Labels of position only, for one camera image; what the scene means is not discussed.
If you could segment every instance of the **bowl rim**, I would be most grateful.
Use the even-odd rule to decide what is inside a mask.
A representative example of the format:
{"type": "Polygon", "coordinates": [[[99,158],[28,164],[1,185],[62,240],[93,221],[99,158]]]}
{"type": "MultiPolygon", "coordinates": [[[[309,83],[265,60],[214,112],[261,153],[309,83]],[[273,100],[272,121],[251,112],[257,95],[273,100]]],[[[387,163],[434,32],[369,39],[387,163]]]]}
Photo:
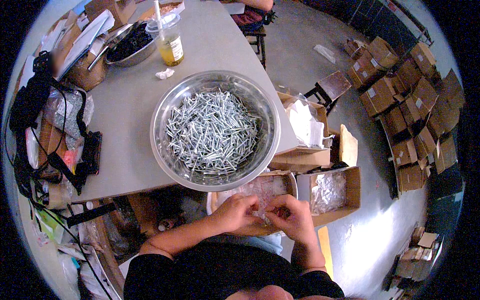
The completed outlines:
{"type": "Polygon", "coordinates": [[[233,71],[226,71],[226,70],[211,70],[211,71],[198,72],[198,73],[195,73],[195,74],[192,74],[192,75],[189,75],[189,76],[183,78],[178,84],[169,88],[161,96],[159,102],[157,103],[157,105],[155,107],[155,110],[154,110],[153,115],[152,115],[152,119],[150,121],[150,145],[152,147],[152,152],[155,156],[155,159],[156,159],[157,163],[160,165],[160,167],[162,168],[162,170],[167,175],[169,175],[173,180],[178,182],[179,184],[181,184],[181,185],[183,185],[187,188],[197,190],[197,191],[223,192],[223,191],[228,191],[228,190],[235,189],[235,188],[237,188],[237,187],[239,187],[243,184],[246,184],[246,183],[252,181],[258,175],[260,175],[265,170],[265,168],[267,168],[268,164],[270,164],[270,161],[272,160],[272,158],[275,155],[276,150],[278,148],[278,144],[280,142],[280,134],[281,134],[280,131],[281,131],[281,126],[280,126],[280,117],[279,117],[279,114],[278,114],[278,109],[277,109],[277,107],[274,103],[274,100],[271,97],[268,96],[267,92],[262,87],[260,87],[255,81],[251,80],[248,76],[245,76],[243,74],[233,72],[233,71]],[[271,110],[273,112],[273,115],[274,115],[274,122],[275,123],[273,124],[273,127],[276,128],[276,130],[274,131],[274,137],[273,137],[273,142],[272,142],[271,149],[267,153],[267,156],[265,157],[263,162],[260,163],[257,167],[255,167],[252,170],[252,172],[250,172],[250,174],[248,174],[247,176],[245,176],[243,178],[240,178],[236,181],[229,182],[229,183],[226,183],[226,184],[221,184],[221,185],[203,185],[203,184],[194,183],[194,182],[191,182],[189,180],[184,179],[183,177],[181,177],[180,175],[175,173],[173,170],[171,170],[166,165],[166,163],[163,161],[162,157],[160,156],[160,154],[159,154],[159,152],[156,148],[155,137],[154,137],[154,127],[155,127],[155,123],[156,123],[156,119],[157,119],[157,115],[158,115],[158,110],[159,110],[160,106],[162,106],[162,104],[165,101],[165,99],[167,98],[167,96],[170,93],[172,93],[172,91],[174,89],[176,89],[180,85],[184,84],[186,81],[189,81],[192,78],[196,78],[198,76],[207,75],[207,74],[234,75],[234,76],[240,77],[242,80],[245,80],[248,83],[252,84],[265,97],[265,99],[267,99],[267,102],[269,103],[270,108],[271,108],[271,110]]]}

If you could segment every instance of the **pile of screws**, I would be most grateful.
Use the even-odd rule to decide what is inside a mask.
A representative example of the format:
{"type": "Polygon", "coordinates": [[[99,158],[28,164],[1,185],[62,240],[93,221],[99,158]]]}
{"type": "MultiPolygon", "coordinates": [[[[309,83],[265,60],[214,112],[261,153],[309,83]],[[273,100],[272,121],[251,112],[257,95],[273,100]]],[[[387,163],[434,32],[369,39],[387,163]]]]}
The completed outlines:
{"type": "Polygon", "coordinates": [[[230,92],[195,94],[172,110],[168,146],[192,172],[233,173],[257,144],[258,119],[230,92]]]}

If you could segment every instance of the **person's left hand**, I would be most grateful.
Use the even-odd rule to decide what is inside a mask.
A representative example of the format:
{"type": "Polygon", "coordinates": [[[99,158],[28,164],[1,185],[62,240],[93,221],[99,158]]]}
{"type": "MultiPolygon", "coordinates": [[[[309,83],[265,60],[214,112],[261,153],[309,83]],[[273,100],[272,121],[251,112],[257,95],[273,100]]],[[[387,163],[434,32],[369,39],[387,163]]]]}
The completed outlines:
{"type": "Polygon", "coordinates": [[[235,194],[226,199],[210,217],[224,232],[232,232],[246,225],[263,222],[261,218],[248,214],[255,206],[258,206],[256,195],[235,194]]]}

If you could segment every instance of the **person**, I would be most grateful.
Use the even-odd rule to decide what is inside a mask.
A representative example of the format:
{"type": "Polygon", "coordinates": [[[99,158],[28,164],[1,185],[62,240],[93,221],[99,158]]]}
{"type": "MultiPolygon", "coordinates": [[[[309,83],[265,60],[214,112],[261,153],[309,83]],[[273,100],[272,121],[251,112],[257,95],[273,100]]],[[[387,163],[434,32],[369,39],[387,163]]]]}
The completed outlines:
{"type": "Polygon", "coordinates": [[[222,3],[240,2],[245,4],[245,11],[241,14],[233,14],[241,31],[257,30],[264,24],[264,16],[272,9],[273,0],[221,0],[222,3]]]}
{"type": "Polygon", "coordinates": [[[274,198],[266,217],[295,241],[291,263],[266,250],[208,239],[262,223],[257,196],[235,194],[211,215],[150,238],[125,279],[128,299],[324,300],[344,297],[326,273],[309,203],[274,198]],[[285,211],[278,215],[273,211],[285,211]]]}

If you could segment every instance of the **hand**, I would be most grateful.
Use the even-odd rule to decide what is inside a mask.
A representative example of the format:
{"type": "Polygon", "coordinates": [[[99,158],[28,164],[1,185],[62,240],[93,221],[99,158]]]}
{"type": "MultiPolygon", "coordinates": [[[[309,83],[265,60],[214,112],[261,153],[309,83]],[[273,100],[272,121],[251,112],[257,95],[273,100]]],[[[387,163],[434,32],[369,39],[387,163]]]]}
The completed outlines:
{"type": "Polygon", "coordinates": [[[258,197],[235,194],[211,214],[211,218],[222,228],[223,232],[232,232],[243,226],[262,223],[263,220],[249,215],[252,207],[258,207],[258,197]]]}
{"type": "Polygon", "coordinates": [[[299,201],[292,195],[281,195],[270,201],[265,209],[268,213],[265,216],[279,229],[295,242],[304,244],[314,243],[317,238],[313,229],[310,204],[307,201],[299,201]],[[275,209],[286,207],[290,211],[287,218],[273,213],[275,209]]]}

